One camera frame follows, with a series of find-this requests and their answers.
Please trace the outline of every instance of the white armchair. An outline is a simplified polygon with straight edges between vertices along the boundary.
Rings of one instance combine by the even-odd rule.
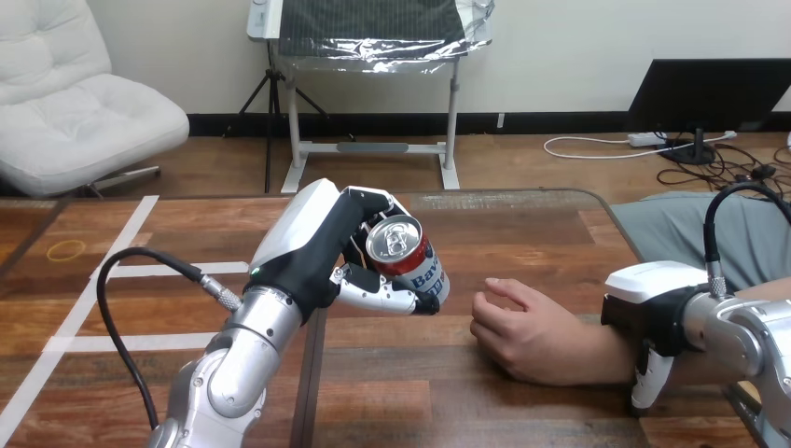
[[[189,133],[179,106],[110,69],[85,0],[0,0],[0,177],[47,196],[158,173],[98,180]]]

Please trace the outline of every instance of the white cable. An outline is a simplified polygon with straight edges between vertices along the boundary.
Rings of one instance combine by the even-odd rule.
[[[723,136],[721,136],[721,137],[710,138],[708,140],[703,140],[703,142],[705,142],[705,143],[718,142],[720,140],[729,140],[729,139],[735,138],[735,137],[736,137],[736,133],[734,131],[728,131],[725,134],[723,134]],[[560,157],[560,158],[563,158],[563,159],[586,159],[586,160],[596,160],[596,161],[609,161],[609,160],[614,160],[614,159],[630,159],[632,157],[642,157],[642,156],[648,156],[648,155],[651,155],[651,154],[659,154],[660,152],[670,151],[671,149],[672,150],[676,150],[676,149],[681,149],[682,147],[691,147],[691,146],[695,145],[694,143],[687,143],[687,144],[682,145],[680,147],[664,147],[662,149],[655,149],[653,151],[638,152],[638,153],[634,153],[634,154],[625,154],[623,156],[577,156],[577,155],[572,155],[572,154],[558,154],[556,152],[552,152],[549,149],[549,144],[553,143],[553,142],[557,142],[559,140],[584,140],[584,141],[587,141],[587,142],[608,143],[608,144],[612,144],[612,145],[626,145],[627,143],[629,143],[629,140],[599,140],[597,138],[587,138],[587,137],[555,137],[555,138],[552,138],[550,140],[547,140],[544,143],[544,150],[546,152],[548,152],[549,154],[555,156],[555,157]]]

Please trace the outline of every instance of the wrist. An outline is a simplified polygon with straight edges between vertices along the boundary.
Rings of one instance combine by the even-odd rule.
[[[627,336],[608,325],[587,324],[588,385],[629,384],[634,379],[637,347]]]

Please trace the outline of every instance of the baseboard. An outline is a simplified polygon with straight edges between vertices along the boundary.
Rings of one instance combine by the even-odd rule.
[[[507,113],[498,128],[500,114],[459,114],[456,133],[622,133],[642,131],[627,129],[628,112],[519,112]],[[187,114],[189,135],[220,136],[231,126],[231,136],[267,134],[267,114]],[[318,114],[300,114],[299,131],[303,137],[354,135],[443,135],[447,131],[447,114],[334,114],[330,120]],[[773,112],[757,129],[759,132],[791,131],[791,112]],[[288,136],[285,115],[272,123],[273,135]]]

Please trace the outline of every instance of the red label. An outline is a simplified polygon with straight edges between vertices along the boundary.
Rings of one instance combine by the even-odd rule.
[[[427,248],[428,238],[423,235],[420,245],[418,245],[415,251],[409,254],[405,259],[396,261],[395,263],[382,263],[380,261],[373,260],[373,264],[380,273],[384,273],[386,275],[398,276],[405,273],[411,273],[417,269],[418,266],[420,266],[423,260],[425,260],[425,251]]]

